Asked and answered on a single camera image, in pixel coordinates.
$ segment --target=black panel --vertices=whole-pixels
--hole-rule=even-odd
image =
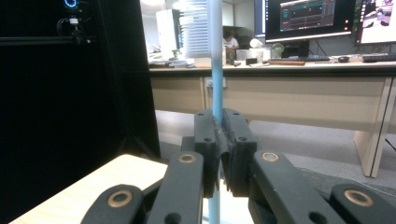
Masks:
[[[0,7],[0,223],[120,153],[160,157],[139,2],[84,2],[88,45],[59,41],[62,0]]]
[[[285,50],[282,52],[282,58],[289,57],[308,57],[309,40],[283,43]]]

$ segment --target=desk items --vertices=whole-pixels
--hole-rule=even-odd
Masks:
[[[284,61],[303,61],[303,62],[328,62],[330,60],[329,56],[324,55],[308,55],[306,57],[289,57],[289,58],[281,58],[280,60]]]
[[[246,65],[250,65],[253,63],[258,63],[257,58],[246,58]]]
[[[271,48],[271,58],[280,59],[282,57],[282,52],[285,50],[285,46],[280,43],[276,43]]]
[[[348,63],[349,62],[349,57],[348,56],[341,56],[341,57],[338,57],[337,61],[339,63]]]
[[[364,63],[394,62],[396,54],[364,55],[362,58]]]
[[[103,214],[116,217],[112,223],[201,223],[202,199],[212,197],[219,185],[220,160],[227,189],[234,197],[248,197],[254,223],[394,221],[396,209],[362,186],[336,185],[331,195],[320,194],[281,152],[260,148],[237,111],[224,109],[218,126],[212,111],[202,110],[195,114],[194,124],[195,136],[183,137],[181,152],[171,158],[162,183],[137,192],[143,199],[139,196],[136,202],[130,197],[136,188],[110,188],[98,197],[82,223],[108,223]]]
[[[263,46],[263,43],[260,40],[256,39],[256,38],[251,39],[249,44],[254,49],[259,49],[259,48],[261,48]]]
[[[269,63],[252,63],[249,66],[250,67],[264,67],[270,65]]]
[[[268,61],[269,64],[273,65],[305,65],[304,61],[289,60],[289,59],[271,59]]]

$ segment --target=wooden desk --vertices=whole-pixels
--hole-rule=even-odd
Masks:
[[[118,184],[145,189],[163,178],[166,167],[130,155],[119,156],[11,223],[80,223],[92,203],[106,189]]]
[[[396,115],[391,115],[396,62],[351,58],[350,63],[305,66],[225,66],[223,74],[224,107],[247,119],[356,131],[363,173],[377,176],[388,126],[396,130]],[[150,75],[156,109],[196,113],[211,108],[212,91],[205,86],[209,69],[156,69]]]

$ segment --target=computer monitor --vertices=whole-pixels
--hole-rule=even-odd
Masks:
[[[392,0],[361,0],[355,44],[396,43],[396,15],[392,15],[394,8]]]
[[[254,37],[265,37],[265,2],[254,0]]]
[[[265,42],[352,33],[353,0],[265,0]]]

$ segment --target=gray floor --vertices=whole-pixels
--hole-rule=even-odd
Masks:
[[[180,149],[182,136],[194,135],[193,114],[156,111],[156,115],[162,154],[169,158]],[[396,202],[396,151],[389,144],[385,144],[377,178],[371,178],[363,175],[353,131],[257,120],[251,121],[249,127],[262,148],[280,150],[307,174],[359,182]],[[387,138],[396,146],[396,135]]]

